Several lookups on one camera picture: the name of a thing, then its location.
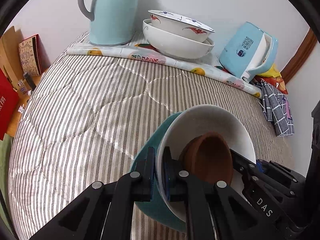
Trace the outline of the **patterned brown gift box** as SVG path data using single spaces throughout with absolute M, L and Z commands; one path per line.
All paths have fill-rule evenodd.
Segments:
M 50 65 L 39 34 L 20 42 L 18 52 L 23 72 L 28 72 L 32 77 L 41 76 Z

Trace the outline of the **large white porcelain bowl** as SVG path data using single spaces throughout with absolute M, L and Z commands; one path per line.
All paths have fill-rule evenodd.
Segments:
M 162 54 L 178 59 L 200 59 L 214 48 L 210 38 L 204 42 L 193 41 L 154 27 L 150 19 L 143 20 L 143 35 Z

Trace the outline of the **brown cardboard box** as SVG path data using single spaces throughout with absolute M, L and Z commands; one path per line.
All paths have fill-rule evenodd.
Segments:
M 1 70 L 13 88 L 21 95 L 28 92 L 18 52 L 18 40 L 14 26 L 1 36 Z

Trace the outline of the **fruit pattern plastic mat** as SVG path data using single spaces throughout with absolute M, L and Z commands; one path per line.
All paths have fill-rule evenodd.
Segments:
M 220 70 L 216 66 L 206 64 L 201 60 L 185 61 L 165 56 L 154 50 L 143 38 L 142 33 L 136 33 L 134 38 L 122 46 L 97 46 L 88 42 L 88 37 L 81 42 L 67 48 L 68 55 L 88 55 L 88 56 L 110 56 L 123 59 L 131 59 L 164 66 L 174 67 L 177 69 L 202 75 L 210 79 L 219 81 L 226 85 L 242 90 L 256 98 L 262 99 L 263 92 L 260 88 L 246 83 L 245 81 Z

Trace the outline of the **small brown clay bowl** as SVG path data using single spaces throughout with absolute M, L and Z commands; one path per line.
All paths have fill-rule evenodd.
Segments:
M 192 150 L 191 173 L 202 181 L 230 184 L 233 178 L 231 151 L 226 141 L 215 132 L 208 132 L 196 140 Z

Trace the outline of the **light blue thermos jug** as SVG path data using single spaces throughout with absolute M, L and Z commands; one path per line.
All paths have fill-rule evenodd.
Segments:
M 78 0 L 78 6 L 90 20 L 91 44 L 118 46 L 133 38 L 138 0 L 92 0 L 90 10 L 84 0 Z

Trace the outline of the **light blue electric kettle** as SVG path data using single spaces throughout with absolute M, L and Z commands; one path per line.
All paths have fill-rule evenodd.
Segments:
M 277 38 L 245 22 L 224 47 L 219 61 L 232 75 L 250 82 L 272 67 L 277 51 Z

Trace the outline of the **grey checked cloth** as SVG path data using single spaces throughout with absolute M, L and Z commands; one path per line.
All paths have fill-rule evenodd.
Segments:
M 263 79 L 253 80 L 261 89 L 261 109 L 267 121 L 271 122 L 278 137 L 294 135 L 295 128 L 289 101 L 284 93 Z

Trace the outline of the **red snack bag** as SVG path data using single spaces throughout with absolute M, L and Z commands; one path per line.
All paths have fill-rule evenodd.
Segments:
M 265 81 L 266 83 L 272 85 L 277 90 L 283 94 L 288 94 L 288 91 L 285 86 L 285 81 L 281 77 L 261 77 L 257 76 L 258 81 Z

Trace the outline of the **red paper bag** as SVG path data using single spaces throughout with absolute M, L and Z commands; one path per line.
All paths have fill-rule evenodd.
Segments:
M 0 140 L 3 140 L 20 98 L 2 70 L 0 78 Z

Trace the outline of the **yellow chips bag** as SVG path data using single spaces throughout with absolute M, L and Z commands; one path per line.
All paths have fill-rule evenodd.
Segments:
M 268 77 L 268 78 L 270 78 L 270 77 L 277 78 L 277 77 L 281 77 L 281 73 L 278 70 L 277 65 L 274 63 L 274 64 L 272 64 L 271 68 L 268 71 L 261 73 L 261 74 L 258 74 L 258 76 Z

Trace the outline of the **blue patterned porcelain bowl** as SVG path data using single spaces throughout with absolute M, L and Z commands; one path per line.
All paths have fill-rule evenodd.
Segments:
M 154 27 L 169 33 L 188 38 L 197 42 L 204 42 L 215 30 L 195 19 L 173 12 L 149 10 L 151 23 Z

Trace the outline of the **brown wooden door frame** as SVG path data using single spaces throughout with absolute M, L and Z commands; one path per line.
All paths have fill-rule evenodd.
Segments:
M 317 37 L 310 28 L 304 37 L 304 40 L 298 47 L 295 55 L 281 71 L 282 78 L 286 84 L 297 74 L 297 72 L 309 58 L 317 42 Z

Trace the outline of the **striped quilted table cover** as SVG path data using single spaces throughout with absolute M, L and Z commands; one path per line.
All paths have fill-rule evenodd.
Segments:
M 62 53 L 28 102 L 11 149 L 8 194 L 19 239 L 96 179 L 125 174 L 171 114 L 205 103 L 244 124 L 258 158 L 291 164 L 286 140 L 242 90 L 159 64 Z

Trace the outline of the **white ceramic bowl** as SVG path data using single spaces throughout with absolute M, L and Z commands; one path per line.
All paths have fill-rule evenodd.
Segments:
M 207 132 L 219 133 L 230 149 L 256 163 L 251 137 L 242 122 L 231 112 L 214 105 L 197 105 L 180 113 L 169 125 L 157 150 L 157 186 L 161 198 L 174 217 L 185 222 L 186 214 L 182 202 L 170 203 L 164 190 L 162 171 L 164 148 L 168 146 L 172 159 L 177 160 L 189 141 Z

